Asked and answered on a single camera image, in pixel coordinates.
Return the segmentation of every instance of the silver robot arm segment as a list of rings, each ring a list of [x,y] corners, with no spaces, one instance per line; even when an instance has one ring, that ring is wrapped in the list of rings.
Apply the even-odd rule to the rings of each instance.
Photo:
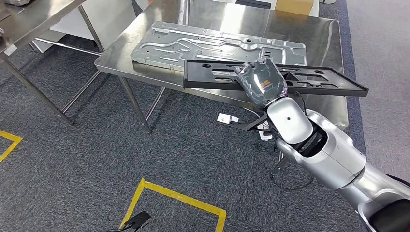
[[[267,112],[285,156],[339,192],[372,232],[410,231],[410,186],[367,163],[352,139],[327,118],[303,112],[286,97],[286,82],[270,59],[245,65],[237,74],[253,104]]]

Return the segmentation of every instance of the black plastic tray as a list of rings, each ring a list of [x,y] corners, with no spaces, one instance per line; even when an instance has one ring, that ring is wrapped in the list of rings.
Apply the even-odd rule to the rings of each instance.
[[[186,60],[184,88],[243,90],[235,80],[235,67],[243,62]],[[365,97],[369,89],[328,67],[277,64],[288,93]]]

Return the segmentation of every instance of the yellow tape marking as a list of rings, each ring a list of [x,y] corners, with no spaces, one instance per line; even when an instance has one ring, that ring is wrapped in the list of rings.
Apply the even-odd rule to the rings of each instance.
[[[165,195],[167,197],[172,197],[178,201],[181,201],[183,203],[195,206],[197,208],[200,208],[202,210],[205,210],[207,212],[210,212],[212,214],[218,215],[218,222],[217,226],[215,228],[215,232],[222,232],[223,230],[223,225],[225,224],[225,219],[226,219],[226,211],[215,207],[213,205],[207,204],[205,202],[199,201],[197,199],[194,199],[189,196],[185,196],[183,194],[177,193],[175,191],[172,191],[170,189],[164,188],[162,186],[153,184],[151,182],[145,181],[143,178],[141,179],[140,183],[138,184],[137,188],[135,189],[134,196],[132,197],[130,206],[128,207],[127,212],[125,213],[124,219],[121,222],[121,225],[119,226],[120,228],[124,225],[124,223],[130,219],[131,213],[134,211],[135,205],[137,204],[138,199],[141,196],[142,190],[144,188],[150,189],[154,192],[160,193],[162,195]]]
[[[5,131],[1,131],[0,130],[0,136],[4,137],[8,140],[13,141],[13,143],[0,155],[0,162],[3,161],[4,158],[6,158],[6,156],[15,148],[15,146],[17,146],[17,144],[23,139],[21,137],[12,135],[10,133],[7,133]]]

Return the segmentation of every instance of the aluminum plate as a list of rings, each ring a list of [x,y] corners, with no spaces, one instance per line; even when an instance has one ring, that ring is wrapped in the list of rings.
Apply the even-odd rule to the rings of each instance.
[[[142,64],[184,71],[188,59],[306,65],[306,46],[283,40],[155,22],[131,53]]]

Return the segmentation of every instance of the white connector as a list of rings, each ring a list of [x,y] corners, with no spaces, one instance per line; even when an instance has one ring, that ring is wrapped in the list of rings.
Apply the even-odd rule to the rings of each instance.
[[[217,121],[225,124],[230,124],[231,122],[238,122],[239,118],[219,113]]]

